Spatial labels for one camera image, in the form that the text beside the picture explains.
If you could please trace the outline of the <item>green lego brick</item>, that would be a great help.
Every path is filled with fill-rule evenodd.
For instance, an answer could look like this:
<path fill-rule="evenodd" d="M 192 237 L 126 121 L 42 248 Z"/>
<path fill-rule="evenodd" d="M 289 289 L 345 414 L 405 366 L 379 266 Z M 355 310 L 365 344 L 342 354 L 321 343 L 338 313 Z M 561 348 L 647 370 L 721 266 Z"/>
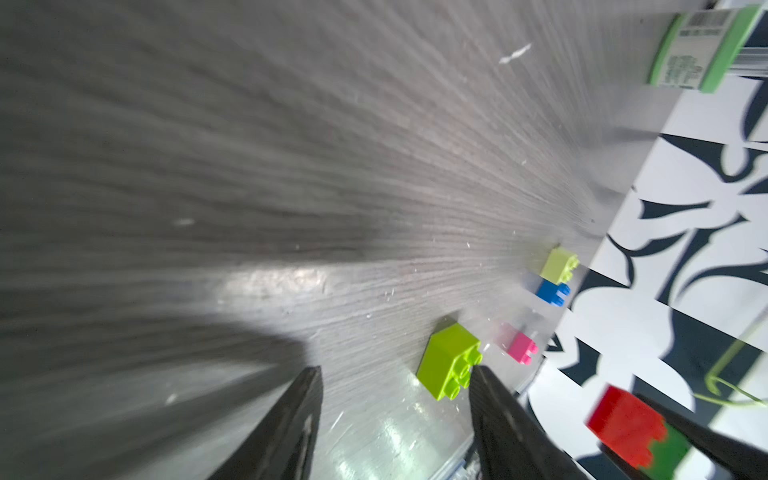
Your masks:
<path fill-rule="evenodd" d="M 652 439 L 649 443 L 649 463 L 636 467 L 648 478 L 655 480 L 673 479 L 678 466 L 691 450 L 689 440 L 679 430 L 667 422 L 663 425 L 666 429 L 664 439 Z"/>

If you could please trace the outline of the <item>yellow-green lego brick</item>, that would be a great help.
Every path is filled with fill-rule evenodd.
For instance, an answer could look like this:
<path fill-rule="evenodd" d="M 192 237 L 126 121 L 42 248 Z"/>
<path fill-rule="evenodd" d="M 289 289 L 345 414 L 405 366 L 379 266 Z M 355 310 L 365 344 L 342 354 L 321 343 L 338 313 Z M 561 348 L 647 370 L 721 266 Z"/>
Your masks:
<path fill-rule="evenodd" d="M 558 246 L 550 251 L 540 276 L 554 285 L 568 284 L 573 278 L 573 271 L 579 265 L 576 253 Z"/>

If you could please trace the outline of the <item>lime lego brick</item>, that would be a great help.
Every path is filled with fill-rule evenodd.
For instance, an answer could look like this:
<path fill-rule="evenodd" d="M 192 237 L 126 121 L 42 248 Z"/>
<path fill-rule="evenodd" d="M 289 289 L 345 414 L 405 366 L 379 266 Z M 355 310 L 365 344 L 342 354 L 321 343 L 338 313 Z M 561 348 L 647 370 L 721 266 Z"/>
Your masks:
<path fill-rule="evenodd" d="M 436 401 L 455 400 L 468 389 L 472 369 L 483 360 L 481 342 L 459 323 L 434 333 L 417 370 L 417 379 Z"/>

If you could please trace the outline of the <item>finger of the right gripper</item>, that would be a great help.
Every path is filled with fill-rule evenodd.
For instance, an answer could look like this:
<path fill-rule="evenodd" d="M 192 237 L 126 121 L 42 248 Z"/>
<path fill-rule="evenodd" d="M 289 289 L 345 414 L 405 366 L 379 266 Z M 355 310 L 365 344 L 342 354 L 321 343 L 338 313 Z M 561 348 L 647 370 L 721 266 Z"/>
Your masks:
<path fill-rule="evenodd" d="M 689 440 L 691 450 L 697 450 L 727 470 L 732 479 L 767 478 L 765 451 L 716 433 L 645 395 L 640 395 L 639 398 L 661 414 L 664 422 L 679 430 Z"/>

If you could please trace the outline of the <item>blue lego brick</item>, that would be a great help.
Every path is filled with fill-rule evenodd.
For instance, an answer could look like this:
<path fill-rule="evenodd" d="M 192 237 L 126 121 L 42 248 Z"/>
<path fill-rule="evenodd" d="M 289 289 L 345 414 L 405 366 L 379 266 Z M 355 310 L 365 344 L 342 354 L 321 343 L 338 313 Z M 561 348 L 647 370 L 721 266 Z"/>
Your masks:
<path fill-rule="evenodd" d="M 550 305 L 564 307 L 567 298 L 571 294 L 571 288 L 567 283 L 554 284 L 543 279 L 535 294 Z"/>

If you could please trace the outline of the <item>pink lego brick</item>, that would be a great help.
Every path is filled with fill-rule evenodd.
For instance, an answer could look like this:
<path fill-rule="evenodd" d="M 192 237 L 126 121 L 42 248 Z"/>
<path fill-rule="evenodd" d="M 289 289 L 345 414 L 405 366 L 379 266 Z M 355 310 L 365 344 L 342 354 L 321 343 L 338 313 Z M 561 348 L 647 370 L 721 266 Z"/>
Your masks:
<path fill-rule="evenodd" d="M 539 352 L 536 341 L 524 331 L 512 328 L 501 340 L 502 350 L 518 364 L 530 365 Z"/>

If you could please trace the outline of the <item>red lego brick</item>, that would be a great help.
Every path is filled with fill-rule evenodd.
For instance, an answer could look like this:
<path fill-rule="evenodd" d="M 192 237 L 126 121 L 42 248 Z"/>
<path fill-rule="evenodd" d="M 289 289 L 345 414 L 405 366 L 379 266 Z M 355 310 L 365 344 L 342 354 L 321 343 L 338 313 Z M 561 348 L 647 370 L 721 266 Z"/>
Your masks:
<path fill-rule="evenodd" d="M 653 442 L 667 437 L 661 414 L 632 393 L 608 386 L 591 416 L 587 428 L 632 467 L 650 467 Z"/>

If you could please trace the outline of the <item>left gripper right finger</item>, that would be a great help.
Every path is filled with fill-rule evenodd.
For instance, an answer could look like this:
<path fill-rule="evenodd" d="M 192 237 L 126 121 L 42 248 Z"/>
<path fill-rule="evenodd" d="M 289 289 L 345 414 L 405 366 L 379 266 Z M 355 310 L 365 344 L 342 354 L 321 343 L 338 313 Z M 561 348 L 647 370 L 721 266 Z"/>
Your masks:
<path fill-rule="evenodd" d="M 485 479 L 584 479 L 525 409 L 484 365 L 472 369 L 472 425 Z"/>

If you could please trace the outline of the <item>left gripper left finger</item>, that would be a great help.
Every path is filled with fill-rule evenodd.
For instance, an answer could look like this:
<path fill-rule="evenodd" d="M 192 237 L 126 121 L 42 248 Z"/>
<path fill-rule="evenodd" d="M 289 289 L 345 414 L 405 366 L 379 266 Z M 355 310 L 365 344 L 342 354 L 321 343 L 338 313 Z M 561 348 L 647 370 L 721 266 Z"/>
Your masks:
<path fill-rule="evenodd" d="M 210 480 L 307 479 L 323 401 L 322 369 L 303 369 Z"/>

